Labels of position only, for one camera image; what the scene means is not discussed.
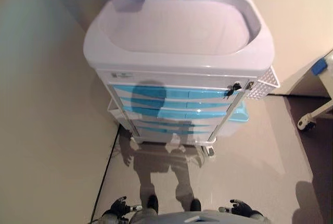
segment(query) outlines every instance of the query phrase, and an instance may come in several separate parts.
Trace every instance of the gray floor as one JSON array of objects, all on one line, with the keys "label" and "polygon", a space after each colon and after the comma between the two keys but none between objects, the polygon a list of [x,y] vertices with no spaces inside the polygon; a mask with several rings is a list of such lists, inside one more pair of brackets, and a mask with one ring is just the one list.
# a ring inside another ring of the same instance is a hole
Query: gray floor
[{"label": "gray floor", "polygon": [[268,96],[246,103],[249,122],[233,136],[217,139],[214,158],[195,147],[137,145],[122,132],[95,218],[120,196],[134,205],[155,192],[161,214],[187,210],[193,197],[203,209],[229,206],[238,198],[273,223],[327,223],[332,122],[320,120],[306,134],[294,125],[323,102]]}]

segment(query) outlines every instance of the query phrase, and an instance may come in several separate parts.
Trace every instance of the caster wheel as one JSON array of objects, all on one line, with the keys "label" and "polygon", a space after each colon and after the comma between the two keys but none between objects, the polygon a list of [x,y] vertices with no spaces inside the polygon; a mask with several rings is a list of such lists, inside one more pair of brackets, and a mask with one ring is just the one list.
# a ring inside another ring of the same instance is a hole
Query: caster wheel
[{"label": "caster wheel", "polygon": [[301,131],[309,131],[316,127],[316,121],[306,114],[297,123],[297,128]]}]

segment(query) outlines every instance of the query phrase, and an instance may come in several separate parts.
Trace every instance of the white basket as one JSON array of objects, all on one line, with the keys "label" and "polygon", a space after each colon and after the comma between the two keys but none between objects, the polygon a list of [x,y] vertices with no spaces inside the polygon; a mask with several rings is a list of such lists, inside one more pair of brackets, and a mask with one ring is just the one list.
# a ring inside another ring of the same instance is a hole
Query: white basket
[{"label": "white basket", "polygon": [[261,99],[267,96],[272,90],[279,88],[280,82],[276,73],[271,66],[268,71],[259,77],[258,81],[253,85],[252,90],[247,94],[248,98]]}]

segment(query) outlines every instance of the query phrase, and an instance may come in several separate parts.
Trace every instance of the beige wall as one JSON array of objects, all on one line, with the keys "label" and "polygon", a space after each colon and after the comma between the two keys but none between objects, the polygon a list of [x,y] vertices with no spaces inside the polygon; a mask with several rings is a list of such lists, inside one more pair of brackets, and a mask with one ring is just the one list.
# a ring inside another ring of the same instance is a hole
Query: beige wall
[{"label": "beige wall", "polygon": [[103,0],[69,1],[88,16],[0,0],[0,223],[87,223],[93,209],[117,125],[81,25]]},{"label": "beige wall", "polygon": [[275,93],[326,95],[321,83],[303,75],[333,48],[333,0],[254,0],[274,38],[275,71],[282,83]]}]

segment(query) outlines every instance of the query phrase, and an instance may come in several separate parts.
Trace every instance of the white stand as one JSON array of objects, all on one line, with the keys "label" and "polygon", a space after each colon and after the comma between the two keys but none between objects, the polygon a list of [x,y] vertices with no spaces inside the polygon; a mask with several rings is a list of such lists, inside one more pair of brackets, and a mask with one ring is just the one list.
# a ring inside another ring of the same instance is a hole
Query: white stand
[{"label": "white stand", "polygon": [[330,74],[330,71],[328,69],[325,69],[322,73],[319,75],[320,80],[322,81],[323,85],[325,86],[329,96],[331,97],[331,100],[324,104],[323,106],[319,107],[315,111],[308,113],[301,117],[301,119],[298,121],[297,127],[301,131],[307,131],[312,129],[316,126],[316,118],[326,118],[326,119],[333,119],[333,114],[327,114],[330,110],[333,109],[333,78]]}]

